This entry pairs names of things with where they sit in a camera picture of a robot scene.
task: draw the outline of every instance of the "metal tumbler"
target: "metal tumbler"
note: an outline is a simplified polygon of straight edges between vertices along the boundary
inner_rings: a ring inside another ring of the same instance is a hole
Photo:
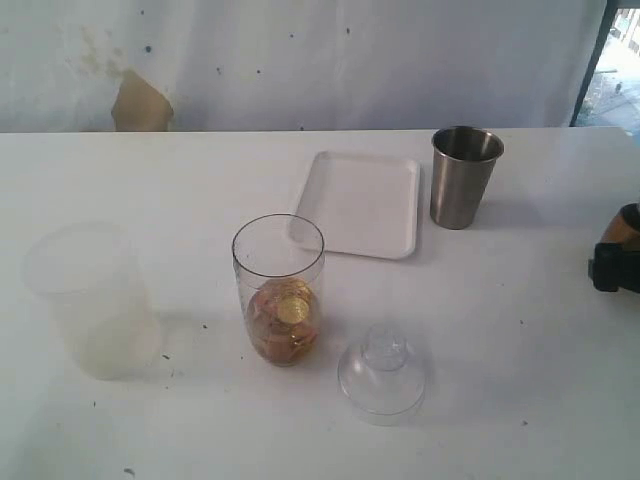
[[[431,143],[431,218],[441,227],[461,230],[473,222],[504,145],[493,133],[473,127],[439,130]]]

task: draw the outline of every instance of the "frosted plastic cup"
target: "frosted plastic cup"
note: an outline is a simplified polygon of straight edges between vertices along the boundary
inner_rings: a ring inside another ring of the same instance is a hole
[[[153,360],[160,330],[135,253],[117,226],[77,223],[47,235],[27,253],[23,276],[87,374],[117,379]]]

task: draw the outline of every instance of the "white tabletop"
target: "white tabletop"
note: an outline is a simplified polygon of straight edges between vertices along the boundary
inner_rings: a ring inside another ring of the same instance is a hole
[[[431,131],[1,135],[0,478],[637,479],[640,295],[586,270],[638,196],[639,152],[616,129],[496,133],[464,231],[428,216]],[[322,341],[280,369],[245,334],[230,243],[291,211],[327,149],[423,164],[417,249],[328,254]],[[170,359],[140,381],[84,376],[20,280],[33,242],[95,219],[129,231],[166,327]],[[337,393],[340,353],[384,319],[428,359],[409,426],[362,423]]]

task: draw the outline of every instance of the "plastic lid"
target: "plastic lid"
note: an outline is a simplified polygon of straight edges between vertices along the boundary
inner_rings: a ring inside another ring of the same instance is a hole
[[[395,325],[374,325],[347,348],[338,381],[358,417],[397,425],[416,413],[425,392],[425,369]]]

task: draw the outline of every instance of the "white tray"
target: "white tray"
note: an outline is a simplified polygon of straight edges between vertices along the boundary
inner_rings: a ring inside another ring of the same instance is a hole
[[[325,249],[399,259],[416,244],[420,166],[406,158],[320,152],[296,208]]]

